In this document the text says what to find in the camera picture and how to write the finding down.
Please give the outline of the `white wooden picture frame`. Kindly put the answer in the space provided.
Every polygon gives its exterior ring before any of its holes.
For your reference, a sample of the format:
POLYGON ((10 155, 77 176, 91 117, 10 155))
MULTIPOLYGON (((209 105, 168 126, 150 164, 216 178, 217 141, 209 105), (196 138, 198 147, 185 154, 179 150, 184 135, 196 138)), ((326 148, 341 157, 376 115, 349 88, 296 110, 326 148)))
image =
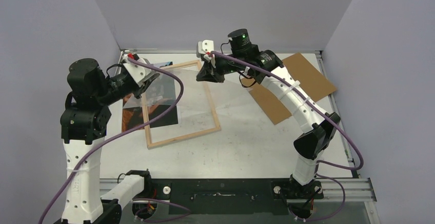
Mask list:
MULTIPOLYGON (((186 67, 201 68, 199 60, 192 60, 171 66, 164 66, 162 69, 169 70, 186 67)), ((215 104, 211 101, 211 107, 207 111, 197 111, 176 106, 178 123, 175 125, 151 128, 149 125, 144 128, 145 141, 148 149, 166 146, 175 142, 193 139, 199 136, 208 135, 221 130, 221 124, 215 109, 215 104)))

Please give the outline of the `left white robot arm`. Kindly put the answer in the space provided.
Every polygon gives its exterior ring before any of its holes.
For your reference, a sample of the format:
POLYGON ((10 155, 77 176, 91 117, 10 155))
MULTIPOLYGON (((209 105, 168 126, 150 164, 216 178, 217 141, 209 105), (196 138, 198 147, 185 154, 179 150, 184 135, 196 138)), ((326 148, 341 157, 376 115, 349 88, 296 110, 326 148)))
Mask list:
POLYGON ((123 62, 119 74, 108 77, 92 58, 69 67, 71 88, 61 115, 61 138, 67 159, 66 201, 60 223, 119 223, 123 208, 137 195, 148 198, 153 184, 149 172, 127 175, 125 182, 100 193, 102 144, 111 117, 111 104, 146 91, 158 73, 144 68, 144 59, 123 62))

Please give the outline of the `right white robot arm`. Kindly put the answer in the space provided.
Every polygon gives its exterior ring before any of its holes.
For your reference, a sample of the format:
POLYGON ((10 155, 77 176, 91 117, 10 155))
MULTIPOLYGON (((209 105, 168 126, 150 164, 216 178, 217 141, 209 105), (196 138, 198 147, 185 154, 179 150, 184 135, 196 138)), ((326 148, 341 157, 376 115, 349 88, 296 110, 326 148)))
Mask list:
POLYGON ((303 132, 293 142, 298 157, 290 175, 289 188, 281 188, 280 192, 286 192, 291 199, 319 195, 318 163, 337 130, 339 115, 319 107, 273 51, 261 51, 251 42, 247 29, 229 33, 228 44, 231 53, 226 55, 215 50, 212 40, 198 42, 196 55, 204 64, 196 80, 223 83, 226 74, 237 72, 269 90, 292 114, 303 132))

